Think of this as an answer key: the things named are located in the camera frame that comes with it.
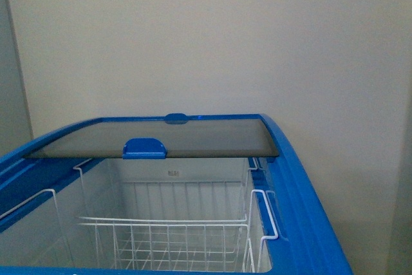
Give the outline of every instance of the blue handle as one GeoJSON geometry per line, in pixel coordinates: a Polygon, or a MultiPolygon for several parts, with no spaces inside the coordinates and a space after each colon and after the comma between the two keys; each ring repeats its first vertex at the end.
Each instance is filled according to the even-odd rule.
{"type": "Polygon", "coordinates": [[[155,138],[132,138],[123,147],[123,159],[164,159],[165,146],[155,138]]]}

